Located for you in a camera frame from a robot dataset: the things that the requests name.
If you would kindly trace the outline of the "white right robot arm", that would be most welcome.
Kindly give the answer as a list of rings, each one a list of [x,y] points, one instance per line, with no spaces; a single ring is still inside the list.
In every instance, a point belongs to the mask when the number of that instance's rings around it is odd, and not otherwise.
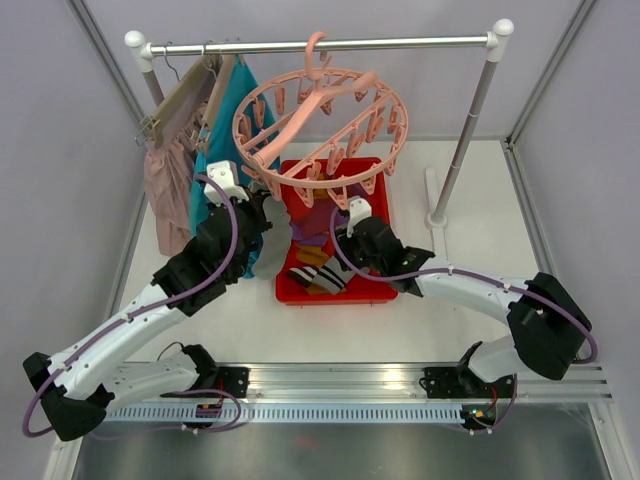
[[[571,366],[597,359],[591,322],[551,274],[520,279],[457,267],[430,250],[404,245],[378,216],[332,226],[331,236],[340,262],[357,275],[460,305],[508,328],[502,338],[473,344],[459,360],[456,381],[469,395],[524,372],[560,381]]]

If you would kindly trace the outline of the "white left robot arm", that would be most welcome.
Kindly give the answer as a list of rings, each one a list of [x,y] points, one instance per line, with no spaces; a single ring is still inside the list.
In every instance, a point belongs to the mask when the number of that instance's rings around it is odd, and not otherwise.
[[[218,395],[219,367],[200,344],[186,345],[170,357],[135,368],[123,363],[246,274],[258,237],[272,224],[263,208],[269,193],[248,189],[241,193],[212,206],[196,236],[103,326],[57,354],[35,352],[24,360],[36,392],[27,411],[40,407],[49,422],[33,431],[25,418],[25,436],[53,432],[68,442],[96,429],[109,413],[152,397]]]

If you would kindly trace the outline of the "pink round clip hanger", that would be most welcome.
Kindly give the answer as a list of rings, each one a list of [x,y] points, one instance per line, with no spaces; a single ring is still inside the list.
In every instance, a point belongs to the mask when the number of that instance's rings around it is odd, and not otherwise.
[[[252,90],[237,107],[232,138],[243,170],[275,198],[289,188],[306,207],[323,190],[340,208],[357,192],[374,193],[379,175],[396,169],[409,115],[373,70],[334,67],[313,33],[304,67]]]

